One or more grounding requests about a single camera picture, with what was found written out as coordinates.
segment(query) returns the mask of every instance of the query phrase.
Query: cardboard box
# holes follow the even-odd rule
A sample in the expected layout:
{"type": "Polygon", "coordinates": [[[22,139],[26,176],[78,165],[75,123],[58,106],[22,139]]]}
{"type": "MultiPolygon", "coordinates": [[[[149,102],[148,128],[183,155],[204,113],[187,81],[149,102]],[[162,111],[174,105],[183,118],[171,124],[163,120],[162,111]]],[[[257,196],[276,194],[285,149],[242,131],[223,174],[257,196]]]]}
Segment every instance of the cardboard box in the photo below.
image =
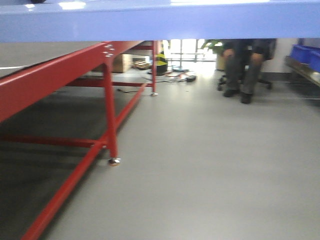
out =
{"type": "MultiPolygon", "coordinates": [[[[114,58],[112,65],[113,73],[125,73],[132,67],[132,55],[131,54],[120,54],[114,58]]],[[[93,69],[93,72],[102,72],[102,65],[93,69]]]]}

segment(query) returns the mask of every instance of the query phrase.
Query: black shoe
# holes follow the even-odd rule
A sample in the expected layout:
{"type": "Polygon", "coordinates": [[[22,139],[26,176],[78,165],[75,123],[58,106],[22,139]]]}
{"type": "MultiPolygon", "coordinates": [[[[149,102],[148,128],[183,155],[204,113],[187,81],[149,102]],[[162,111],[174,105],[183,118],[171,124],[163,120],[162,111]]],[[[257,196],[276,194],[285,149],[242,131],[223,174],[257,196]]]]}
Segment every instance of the black shoe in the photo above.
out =
{"type": "Polygon", "coordinates": [[[241,93],[241,102],[243,104],[250,104],[251,103],[251,98],[252,98],[252,94],[248,94],[248,93],[241,93]]]}
{"type": "Polygon", "coordinates": [[[223,96],[226,98],[230,98],[239,93],[239,90],[228,89],[223,93],[223,96]]]}

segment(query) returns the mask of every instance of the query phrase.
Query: potted plant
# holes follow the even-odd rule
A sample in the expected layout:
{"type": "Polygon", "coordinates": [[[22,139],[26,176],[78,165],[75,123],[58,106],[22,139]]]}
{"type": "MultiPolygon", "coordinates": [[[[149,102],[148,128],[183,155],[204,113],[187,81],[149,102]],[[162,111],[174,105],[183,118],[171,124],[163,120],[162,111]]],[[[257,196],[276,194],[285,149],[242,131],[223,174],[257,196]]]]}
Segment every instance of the potted plant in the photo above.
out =
{"type": "Polygon", "coordinates": [[[225,60],[222,57],[224,52],[223,43],[220,39],[206,39],[201,46],[201,49],[208,48],[217,55],[216,57],[216,69],[223,71],[225,69],[225,60]]]}

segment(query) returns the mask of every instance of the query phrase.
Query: blue plastic bin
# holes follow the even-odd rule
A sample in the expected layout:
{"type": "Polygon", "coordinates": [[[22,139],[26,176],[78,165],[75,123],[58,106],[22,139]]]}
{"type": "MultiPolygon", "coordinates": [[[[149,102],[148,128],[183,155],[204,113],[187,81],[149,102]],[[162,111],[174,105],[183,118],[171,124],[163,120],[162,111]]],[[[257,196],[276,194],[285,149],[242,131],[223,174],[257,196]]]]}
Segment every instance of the blue plastic bin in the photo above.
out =
{"type": "Polygon", "coordinates": [[[312,51],[320,53],[320,48],[295,44],[292,46],[290,56],[302,64],[309,64],[312,51]]]}
{"type": "Polygon", "coordinates": [[[320,72],[320,52],[311,51],[309,68],[317,72],[320,72]]]}

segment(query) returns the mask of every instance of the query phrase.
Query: red metal table frame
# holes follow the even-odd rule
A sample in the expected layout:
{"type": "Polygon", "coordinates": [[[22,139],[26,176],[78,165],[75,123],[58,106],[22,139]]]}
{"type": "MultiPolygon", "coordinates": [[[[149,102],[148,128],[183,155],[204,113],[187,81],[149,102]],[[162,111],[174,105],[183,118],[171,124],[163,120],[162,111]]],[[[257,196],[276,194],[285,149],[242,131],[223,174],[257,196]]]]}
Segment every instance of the red metal table frame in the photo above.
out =
{"type": "Polygon", "coordinates": [[[139,46],[141,41],[106,41],[82,50],[26,68],[0,79],[0,122],[34,104],[40,99],[66,85],[82,87],[102,87],[105,92],[106,119],[108,128],[99,139],[37,137],[37,136],[0,136],[2,141],[35,143],[56,146],[88,148],[87,154],[74,171],[55,193],[47,206],[30,225],[23,240],[37,239],[56,212],[72,192],[81,177],[102,149],[109,149],[111,165],[117,165],[117,128],[138,101],[145,87],[156,91],[156,54],[157,41],[151,46],[139,46]],[[129,49],[152,50],[152,82],[124,83],[112,81],[114,58],[129,49]],[[103,65],[103,79],[77,79],[95,67],[103,65]],[[139,90],[118,116],[115,114],[113,85],[139,87],[139,90]]]}

